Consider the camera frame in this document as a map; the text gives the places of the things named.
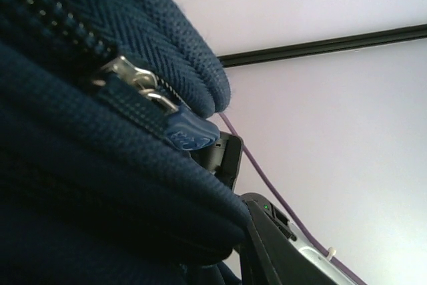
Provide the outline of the navy blue student backpack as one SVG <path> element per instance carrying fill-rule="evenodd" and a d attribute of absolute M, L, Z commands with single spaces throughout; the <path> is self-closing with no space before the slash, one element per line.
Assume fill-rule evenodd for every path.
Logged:
<path fill-rule="evenodd" d="M 239 284 L 229 102 L 174 0 L 1 0 L 1 283 Z"/>

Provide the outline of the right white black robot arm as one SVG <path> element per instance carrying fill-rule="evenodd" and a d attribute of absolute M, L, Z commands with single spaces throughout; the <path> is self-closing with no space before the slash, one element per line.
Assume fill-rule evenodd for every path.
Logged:
<path fill-rule="evenodd" d="M 221 132 L 215 143 L 191 156 L 233 189 L 243 151 L 240 137 Z M 363 284 L 338 262 L 335 249 L 319 249 L 307 231 L 265 196 L 248 192 L 239 198 L 250 213 L 246 239 L 235 248 L 242 284 Z"/>

